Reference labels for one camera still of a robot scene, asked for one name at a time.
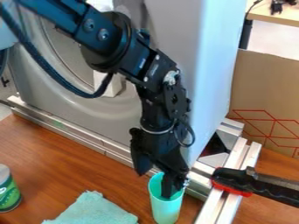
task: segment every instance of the green cup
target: green cup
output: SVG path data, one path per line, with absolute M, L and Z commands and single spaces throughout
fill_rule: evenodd
M 170 199 L 165 199 L 161 196 L 161 182 L 163 173 L 160 172 L 154 175 L 149 180 L 149 196 L 151 210 L 155 221 L 158 224 L 172 224 L 178 219 L 181 210 L 184 189 L 176 192 Z
M 0 164 L 0 213 L 15 209 L 21 199 L 20 191 L 10 174 L 10 168 Z

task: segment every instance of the black cable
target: black cable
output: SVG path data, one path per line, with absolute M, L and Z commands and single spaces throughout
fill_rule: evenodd
M 250 13 L 250 11 L 251 11 L 251 9 L 255 6 L 255 5 L 257 5 L 257 4 L 259 4 L 260 2 L 262 2 L 263 0 L 256 0 L 254 3 L 253 3 L 253 5 L 249 8 L 249 10 L 247 11 L 247 13 L 246 13 L 246 16 L 245 16 L 245 19 L 247 19 L 247 17 L 248 17 L 248 15 L 249 15 L 249 13 Z
M 181 145 L 184 148 L 189 148 L 189 147 L 193 146 L 193 144 L 195 143 L 196 137 L 195 137 L 194 130 L 192 129 L 190 124 L 185 119 L 188 119 L 187 115 L 184 115 L 184 117 L 179 119 L 177 121 L 177 123 L 182 123 L 184 125 L 184 127 L 187 129 L 188 133 L 191 135 L 191 142 L 190 143 L 183 143 L 183 141 L 181 139 L 179 139 L 179 137 L 177 135 L 176 125 L 174 127 L 173 133 L 174 133 L 174 136 L 177 139 L 177 142 L 179 143 L 179 145 Z
M 93 94 L 86 93 L 74 85 L 72 85 L 69 81 L 63 78 L 40 54 L 38 49 L 33 45 L 33 43 L 29 40 L 29 38 L 22 32 L 17 22 L 11 16 L 11 14 L 5 9 L 3 3 L 0 2 L 0 16 L 3 18 L 3 21 L 10 27 L 10 30 L 15 34 L 18 38 L 19 42 L 23 45 L 26 51 L 32 56 L 32 58 L 44 69 L 46 73 L 50 75 L 55 81 L 57 81 L 62 87 L 71 91 L 72 93 L 84 97 L 84 98 L 96 98 L 102 96 L 110 81 L 113 78 L 113 74 L 109 73 L 101 83 L 100 87 Z

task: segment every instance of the light green plastic cup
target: light green plastic cup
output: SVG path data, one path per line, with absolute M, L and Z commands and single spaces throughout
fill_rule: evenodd
M 172 224 L 178 219 L 181 210 L 184 189 L 176 192 L 170 199 L 161 196 L 163 173 L 159 172 L 149 180 L 149 196 L 154 220 L 158 224 Z

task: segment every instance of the wooden shelf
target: wooden shelf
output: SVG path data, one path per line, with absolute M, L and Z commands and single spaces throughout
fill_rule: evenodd
M 255 0 L 247 0 L 247 11 L 254 2 Z M 295 6 L 285 4 L 283 5 L 282 14 L 275 13 L 273 16 L 271 15 L 270 5 L 271 0 L 263 0 L 261 3 L 258 3 L 252 8 L 248 19 L 299 27 L 299 4 Z

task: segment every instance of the cardboard box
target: cardboard box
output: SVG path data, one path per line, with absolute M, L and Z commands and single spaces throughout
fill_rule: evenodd
M 228 118 L 244 137 L 299 158 L 299 61 L 239 51 Z

